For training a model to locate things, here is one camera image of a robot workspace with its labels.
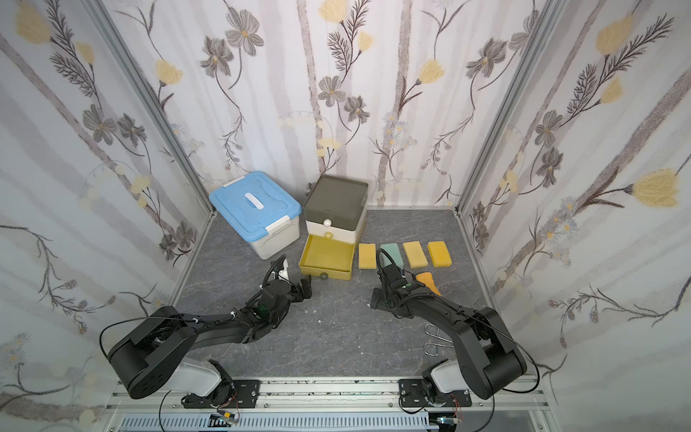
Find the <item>green three-drawer cabinet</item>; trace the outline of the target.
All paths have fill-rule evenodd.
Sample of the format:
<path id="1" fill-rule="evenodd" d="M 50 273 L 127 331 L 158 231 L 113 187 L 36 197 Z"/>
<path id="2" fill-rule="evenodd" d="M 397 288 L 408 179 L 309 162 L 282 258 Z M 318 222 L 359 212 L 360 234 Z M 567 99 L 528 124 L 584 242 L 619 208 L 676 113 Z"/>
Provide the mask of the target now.
<path id="1" fill-rule="evenodd" d="M 322 176 L 305 202 L 308 239 L 299 268 L 304 275 L 348 281 L 354 250 L 366 217 L 368 184 L 339 176 Z"/>

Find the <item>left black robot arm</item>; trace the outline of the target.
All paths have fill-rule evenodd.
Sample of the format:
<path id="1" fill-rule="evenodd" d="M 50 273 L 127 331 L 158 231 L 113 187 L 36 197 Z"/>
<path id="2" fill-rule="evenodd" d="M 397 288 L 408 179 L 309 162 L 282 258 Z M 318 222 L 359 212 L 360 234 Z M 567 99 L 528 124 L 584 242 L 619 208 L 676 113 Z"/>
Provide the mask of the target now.
<path id="1" fill-rule="evenodd" d="M 256 342 L 277 329 L 290 306 L 312 297 L 310 275 L 298 284 L 280 276 L 241 309 L 227 314 L 194 315 L 165 306 L 103 354 L 133 400 L 159 390 L 185 392 L 189 409 L 219 408 L 237 397 L 231 375 L 215 360 L 196 362 L 187 355 L 202 347 Z"/>

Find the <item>pale yellow sponge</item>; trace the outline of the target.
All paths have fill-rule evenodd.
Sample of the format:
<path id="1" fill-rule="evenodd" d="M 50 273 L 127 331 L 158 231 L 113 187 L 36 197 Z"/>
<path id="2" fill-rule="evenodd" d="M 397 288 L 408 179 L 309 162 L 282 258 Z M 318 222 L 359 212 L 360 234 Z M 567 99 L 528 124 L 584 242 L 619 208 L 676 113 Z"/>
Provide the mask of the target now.
<path id="1" fill-rule="evenodd" d="M 428 259 L 419 241 L 410 241 L 403 244 L 410 268 L 423 268 L 428 266 Z"/>

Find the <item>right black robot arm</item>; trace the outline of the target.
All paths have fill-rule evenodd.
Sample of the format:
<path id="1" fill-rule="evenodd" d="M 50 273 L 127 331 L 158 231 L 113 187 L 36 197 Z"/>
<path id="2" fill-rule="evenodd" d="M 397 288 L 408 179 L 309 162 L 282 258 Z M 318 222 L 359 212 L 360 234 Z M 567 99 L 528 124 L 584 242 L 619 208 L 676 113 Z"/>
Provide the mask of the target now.
<path id="1" fill-rule="evenodd" d="M 460 306 L 407 279 L 396 265 L 377 271 L 381 287 L 371 308 L 402 319 L 421 318 L 451 338 L 458 371 L 478 397 L 489 399 L 527 372 L 527 360 L 497 311 Z"/>

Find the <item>orange sponge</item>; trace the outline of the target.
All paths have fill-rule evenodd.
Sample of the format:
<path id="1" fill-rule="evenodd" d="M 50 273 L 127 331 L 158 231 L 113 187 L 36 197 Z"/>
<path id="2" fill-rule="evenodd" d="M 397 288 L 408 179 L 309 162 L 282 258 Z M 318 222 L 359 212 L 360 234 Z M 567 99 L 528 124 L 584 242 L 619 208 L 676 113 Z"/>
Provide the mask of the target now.
<path id="1" fill-rule="evenodd" d="M 418 282 L 420 282 L 421 284 L 424 284 L 424 286 L 426 286 L 435 295 L 437 295 L 437 296 L 441 295 L 437 286 L 435 285 L 434 277 L 430 272 L 424 272 L 424 273 L 417 274 L 416 280 Z"/>

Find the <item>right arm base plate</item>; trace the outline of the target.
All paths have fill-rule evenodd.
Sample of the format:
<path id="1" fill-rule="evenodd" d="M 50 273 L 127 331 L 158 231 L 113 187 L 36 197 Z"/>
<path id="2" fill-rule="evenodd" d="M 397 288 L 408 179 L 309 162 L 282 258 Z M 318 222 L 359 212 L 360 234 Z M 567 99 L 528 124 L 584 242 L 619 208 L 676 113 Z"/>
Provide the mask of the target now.
<path id="1" fill-rule="evenodd" d="M 467 389 L 457 391 L 439 390 L 431 380 L 404 378 L 398 381 L 399 402 L 406 410 L 423 408 L 469 408 L 471 394 Z"/>

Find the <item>yellow green-backed sponge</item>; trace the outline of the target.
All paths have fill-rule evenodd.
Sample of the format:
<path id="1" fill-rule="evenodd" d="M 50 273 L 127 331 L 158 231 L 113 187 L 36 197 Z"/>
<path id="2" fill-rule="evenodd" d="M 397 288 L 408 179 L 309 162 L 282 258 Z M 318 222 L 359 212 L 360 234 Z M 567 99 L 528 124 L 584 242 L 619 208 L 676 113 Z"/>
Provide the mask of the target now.
<path id="1" fill-rule="evenodd" d="M 375 244 L 360 243 L 358 245 L 358 268 L 361 270 L 377 268 L 377 248 Z"/>

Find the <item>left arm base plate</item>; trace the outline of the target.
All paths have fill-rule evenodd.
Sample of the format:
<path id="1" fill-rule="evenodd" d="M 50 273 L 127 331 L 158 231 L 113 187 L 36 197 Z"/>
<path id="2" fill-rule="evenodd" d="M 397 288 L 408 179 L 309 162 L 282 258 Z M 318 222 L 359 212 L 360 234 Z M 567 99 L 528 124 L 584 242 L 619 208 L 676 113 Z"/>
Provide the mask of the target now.
<path id="1" fill-rule="evenodd" d="M 186 409 L 253 409 L 260 386 L 260 380 L 222 380 L 209 395 L 188 394 L 181 403 Z"/>

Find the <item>light green sponge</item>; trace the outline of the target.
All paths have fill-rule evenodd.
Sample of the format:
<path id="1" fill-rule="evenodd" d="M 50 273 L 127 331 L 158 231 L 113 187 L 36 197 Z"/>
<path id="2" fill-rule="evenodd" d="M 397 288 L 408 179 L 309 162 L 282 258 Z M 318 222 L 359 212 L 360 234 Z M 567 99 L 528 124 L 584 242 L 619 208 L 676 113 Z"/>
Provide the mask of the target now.
<path id="1" fill-rule="evenodd" d="M 404 266 L 404 260 L 398 243 L 381 244 L 380 258 L 383 267 L 390 266 L 391 264 L 395 264 L 400 268 Z"/>

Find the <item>bright yellow sponge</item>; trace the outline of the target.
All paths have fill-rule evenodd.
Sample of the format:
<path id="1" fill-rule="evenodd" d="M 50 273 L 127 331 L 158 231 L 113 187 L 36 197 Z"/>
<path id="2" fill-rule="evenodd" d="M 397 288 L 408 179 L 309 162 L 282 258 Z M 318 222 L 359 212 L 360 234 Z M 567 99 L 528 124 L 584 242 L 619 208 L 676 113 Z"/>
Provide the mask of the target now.
<path id="1" fill-rule="evenodd" d="M 451 254 L 444 241 L 430 241 L 428 253 L 434 267 L 449 267 L 453 264 Z"/>

